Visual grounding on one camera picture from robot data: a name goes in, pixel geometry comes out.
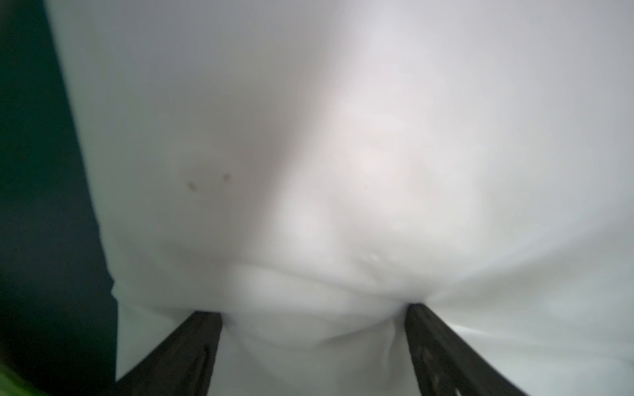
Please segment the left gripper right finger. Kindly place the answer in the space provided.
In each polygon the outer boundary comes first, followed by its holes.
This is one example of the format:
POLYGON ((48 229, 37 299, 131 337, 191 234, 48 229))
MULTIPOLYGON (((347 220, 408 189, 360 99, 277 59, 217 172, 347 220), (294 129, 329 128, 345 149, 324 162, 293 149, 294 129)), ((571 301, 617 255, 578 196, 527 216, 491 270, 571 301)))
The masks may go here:
POLYGON ((410 305, 405 332, 422 395, 525 396, 428 306, 410 305))

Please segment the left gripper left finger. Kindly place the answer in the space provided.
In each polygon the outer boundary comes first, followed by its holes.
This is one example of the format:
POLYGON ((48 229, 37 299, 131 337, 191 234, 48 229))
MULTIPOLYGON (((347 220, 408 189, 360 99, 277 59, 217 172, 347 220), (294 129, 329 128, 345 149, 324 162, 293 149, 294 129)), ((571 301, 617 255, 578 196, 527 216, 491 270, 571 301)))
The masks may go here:
POLYGON ((206 396, 222 325, 218 313, 193 313, 106 395, 206 396))

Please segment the white raincoat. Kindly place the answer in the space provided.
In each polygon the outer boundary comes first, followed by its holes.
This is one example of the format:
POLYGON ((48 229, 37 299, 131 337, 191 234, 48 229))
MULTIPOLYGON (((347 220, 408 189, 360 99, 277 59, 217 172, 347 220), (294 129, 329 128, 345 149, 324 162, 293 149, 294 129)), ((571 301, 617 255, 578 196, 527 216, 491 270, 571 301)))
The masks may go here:
POLYGON ((530 395, 633 392, 630 1, 49 1, 122 377, 416 395, 409 305, 530 395))

